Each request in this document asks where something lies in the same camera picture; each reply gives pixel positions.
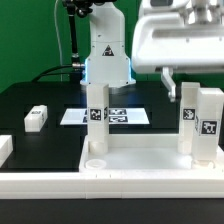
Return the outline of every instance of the cable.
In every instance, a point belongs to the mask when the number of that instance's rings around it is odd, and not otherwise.
[[[72,65],[60,65],[60,66],[56,66],[50,69],[47,69],[45,71],[43,71],[42,73],[40,73],[37,77],[35,77],[34,79],[32,79],[32,82],[37,82],[40,78],[44,77],[44,76],[48,76],[48,75],[58,75],[58,74],[68,74],[68,73],[56,73],[56,74],[51,74],[50,72],[59,70],[59,69],[64,69],[64,68],[72,68]]]
[[[56,0],[55,5],[54,5],[54,25],[55,25],[56,35],[57,35],[60,65],[62,66],[63,65],[63,52],[62,52],[61,37],[60,37],[60,32],[59,32],[59,28],[58,28],[58,19],[57,19],[58,5],[59,5],[59,0]]]

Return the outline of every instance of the small white box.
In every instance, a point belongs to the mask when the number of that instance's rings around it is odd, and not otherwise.
[[[12,136],[0,135],[0,167],[13,151]]]
[[[47,120],[47,106],[34,106],[25,117],[25,131],[39,132]]]

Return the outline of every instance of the white machine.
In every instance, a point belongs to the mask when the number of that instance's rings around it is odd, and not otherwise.
[[[224,71],[223,1],[158,2],[142,0],[132,65],[140,74],[161,72],[170,100],[175,101],[174,73]]]
[[[108,83],[110,92],[135,84],[125,54],[125,18],[112,2],[93,5],[90,17],[91,53],[85,62],[81,85]]]

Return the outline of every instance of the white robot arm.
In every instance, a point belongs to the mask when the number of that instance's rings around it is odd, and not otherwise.
[[[223,2],[182,0],[177,5],[175,0],[163,1],[167,6],[152,2],[142,0],[132,65],[139,74],[161,72],[170,100],[175,101],[174,72],[224,71]]]

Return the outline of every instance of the black cable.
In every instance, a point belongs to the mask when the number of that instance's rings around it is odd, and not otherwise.
[[[34,79],[32,79],[32,82],[37,82],[43,76],[54,75],[54,74],[50,74],[50,72],[53,72],[53,71],[56,71],[56,70],[59,70],[59,69],[64,69],[64,68],[72,68],[72,65],[62,65],[62,66],[56,66],[56,67],[47,69],[47,70],[41,72],[37,77],[35,77]]]

